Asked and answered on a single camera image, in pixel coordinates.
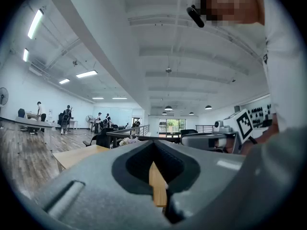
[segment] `window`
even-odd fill
[[[185,119],[160,119],[159,137],[180,137],[182,129],[186,129]]]

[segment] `man in white shirt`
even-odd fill
[[[45,119],[46,119],[46,110],[45,110],[45,107],[44,107],[44,105],[41,104],[41,102],[38,102],[38,103],[37,103],[37,106],[38,106],[37,116],[40,115],[41,121],[44,122]]]
[[[278,0],[198,0],[203,21],[230,21],[233,23],[260,23],[265,26],[266,50],[264,71],[271,93],[272,125],[258,143],[287,128],[307,125],[307,59],[305,45],[291,17]],[[233,140],[226,148],[232,151]],[[252,147],[246,142],[242,154]]]

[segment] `flower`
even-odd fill
[[[132,143],[136,143],[136,142],[139,142],[139,139],[136,137],[135,139],[132,138],[132,136],[129,137],[126,137],[124,138],[120,143],[119,145],[120,146],[125,146],[125,145],[128,145],[128,144],[132,144]]]

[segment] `wooden floor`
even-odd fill
[[[0,164],[13,187],[29,198],[47,181],[59,174],[57,162],[52,152],[69,151],[85,147],[83,140],[94,136],[87,129],[71,129],[61,136],[59,130],[52,131],[52,147],[43,142],[43,134],[30,135],[19,131],[21,153],[15,142],[15,124],[3,121],[0,129]]]

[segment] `table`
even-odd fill
[[[25,118],[28,119],[28,117],[34,118],[38,121],[38,119],[40,118],[40,116],[36,115],[35,113],[31,113],[31,112],[26,112],[25,113]]]
[[[70,124],[71,124],[71,123],[73,123],[72,129],[75,129],[75,123],[77,123],[76,129],[78,129],[78,121],[77,121],[77,120],[71,119],[71,120],[70,120]]]
[[[19,150],[19,137],[18,137],[18,131],[20,130],[20,125],[24,125],[24,126],[28,126],[28,127],[33,127],[33,128],[44,128],[46,131],[49,131],[49,145],[51,147],[51,129],[52,126],[46,122],[42,122],[42,121],[34,121],[31,119],[26,119],[26,118],[22,118],[22,117],[17,117],[15,119],[15,139],[17,142],[17,147],[18,147],[18,153],[20,153]],[[44,142],[45,144],[47,143],[47,138],[46,138],[46,133],[44,133]]]
[[[58,163],[59,172],[62,172],[63,170],[77,164],[88,156],[109,150],[109,148],[104,148],[98,145],[91,145],[85,148],[53,153],[52,155]]]

